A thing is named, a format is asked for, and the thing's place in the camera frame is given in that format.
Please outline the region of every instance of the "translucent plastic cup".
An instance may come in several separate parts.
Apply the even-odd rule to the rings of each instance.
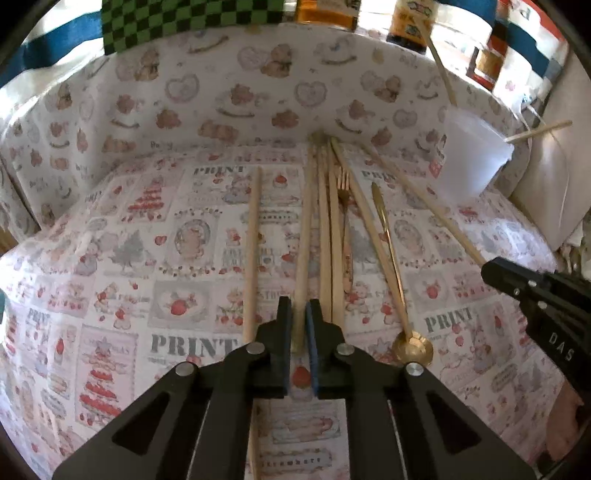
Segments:
[[[429,165],[433,188],[454,205],[478,197],[511,159],[513,148],[482,118],[448,106],[444,134]]]

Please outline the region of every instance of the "patterned tablecloth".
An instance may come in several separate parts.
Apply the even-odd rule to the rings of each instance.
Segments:
[[[457,101],[504,135],[521,128],[481,89],[452,75]],[[318,128],[385,152],[430,159],[448,104],[435,65],[413,52],[326,27],[212,28],[88,64],[25,105],[0,138],[41,228],[138,155],[208,144],[289,146]],[[506,196],[529,161],[526,141],[496,186]],[[34,222],[0,167],[0,226]]]
[[[279,296],[294,288],[305,152],[301,144],[199,148],[126,162],[53,228],[0,260],[7,295],[0,420],[41,478],[173,365],[206,365],[240,345],[254,164],[264,172],[258,319],[274,317]],[[543,446],[560,373],[526,337],[516,303],[484,285],[422,202],[356,148],[347,146],[345,154],[368,198],[372,181],[384,193],[410,318],[434,343],[430,370],[532,460]],[[388,161],[428,188],[422,158]],[[346,337],[391,362],[400,323],[358,214],[352,203],[355,278]],[[539,232],[497,191],[449,215],[487,258],[554,266]],[[318,243],[315,215],[311,297]],[[265,476],[348,478],[344,402],[313,399],[305,357],[292,358],[289,398],[260,401],[256,412]]]

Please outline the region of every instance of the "green checkered cloth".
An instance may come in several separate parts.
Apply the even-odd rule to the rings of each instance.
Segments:
[[[277,24],[284,0],[103,0],[105,54],[187,30]]]

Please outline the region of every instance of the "human hand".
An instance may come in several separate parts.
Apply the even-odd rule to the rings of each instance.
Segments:
[[[577,408],[583,400],[569,382],[565,381],[556,397],[546,425],[546,446],[552,460],[557,462],[571,451],[579,439]]]

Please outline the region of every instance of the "wooden chopstick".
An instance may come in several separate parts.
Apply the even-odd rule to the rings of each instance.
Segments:
[[[308,301],[308,262],[310,261],[310,231],[312,226],[312,188],[314,172],[313,149],[308,148],[306,162],[306,183],[303,191],[303,204],[300,222],[300,246],[295,265],[295,293],[293,303],[293,327],[291,330],[291,351],[299,353],[304,347],[304,321],[306,319],[306,303]]]
[[[456,92],[453,91],[452,84],[449,81],[449,77],[447,75],[447,69],[443,66],[443,62],[441,61],[441,57],[433,45],[433,41],[431,40],[431,35],[427,31],[427,27],[425,27],[425,23],[423,23],[423,19],[414,16],[413,17],[414,23],[418,28],[419,33],[427,43],[427,47],[431,50],[433,54],[433,58],[435,59],[435,65],[437,65],[437,69],[439,70],[439,75],[441,75],[441,79],[443,80],[443,84],[445,85],[445,90],[447,91],[447,98],[449,98],[449,103],[453,106],[457,107],[457,99],[456,99]]]
[[[318,162],[318,210],[320,224],[320,308],[325,322],[332,322],[332,279],[330,253],[330,216],[326,192],[327,150],[324,145],[316,149]]]
[[[482,254],[478,251],[478,249],[474,246],[474,244],[470,241],[470,239],[462,232],[459,227],[447,217],[447,215],[443,212],[443,210],[437,205],[432,198],[422,189],[418,188],[414,183],[412,183],[406,174],[404,174],[396,165],[392,163],[386,164],[382,157],[380,157],[374,150],[365,145],[361,145],[361,148],[372,157],[372,159],[384,170],[392,174],[396,180],[398,180],[404,187],[408,190],[413,192],[417,197],[419,197],[425,205],[431,210],[433,215],[437,217],[437,219],[450,231],[450,233],[456,238],[456,240],[460,243],[462,247],[466,250],[466,253],[470,255],[470,257],[474,260],[476,265],[479,267],[483,266],[486,262]]]
[[[253,342],[256,337],[256,293],[258,286],[258,224],[259,205],[261,203],[262,170],[257,167],[251,184],[251,197],[248,202],[248,231],[246,232],[246,266],[244,272],[243,324],[242,341],[244,344]],[[254,480],[261,479],[259,470],[258,425],[256,414],[251,416],[251,427],[248,433],[248,459],[251,464]]]
[[[505,143],[514,144],[520,142],[521,140],[526,140],[531,137],[535,137],[536,135],[541,135],[546,132],[550,132],[551,130],[560,130],[562,128],[570,127],[573,124],[572,120],[562,120],[561,122],[555,122],[553,124],[542,125],[541,127],[534,128],[529,132],[522,132],[520,134],[511,135],[505,139]]]
[[[345,161],[343,151],[340,147],[339,141],[336,138],[332,138],[330,140],[332,148],[335,151],[336,158],[339,160],[340,165],[349,172],[349,187],[351,189],[351,193],[353,194],[353,198],[355,199],[355,203],[361,212],[361,217],[363,218],[363,223],[365,224],[365,228],[369,233],[369,238],[371,239],[375,251],[378,254],[379,263],[382,265],[382,270],[384,271],[384,277],[386,277],[386,283],[388,284],[388,288],[390,289],[390,293],[392,294],[392,299],[394,301],[394,307],[396,308],[396,312],[398,313],[398,317],[403,325],[409,325],[408,323],[408,313],[406,308],[404,307],[404,303],[402,302],[402,297],[400,296],[400,291],[398,290],[398,281],[396,279],[396,273],[394,272],[394,267],[390,262],[390,257],[385,252],[384,247],[382,247],[382,239],[379,237],[379,233],[377,228],[374,224],[374,215],[372,214],[369,203],[357,182],[357,178],[347,165]]]
[[[343,291],[343,247],[340,241],[339,194],[336,189],[335,155],[328,142],[330,240],[332,243],[332,323],[345,326],[345,292]]]

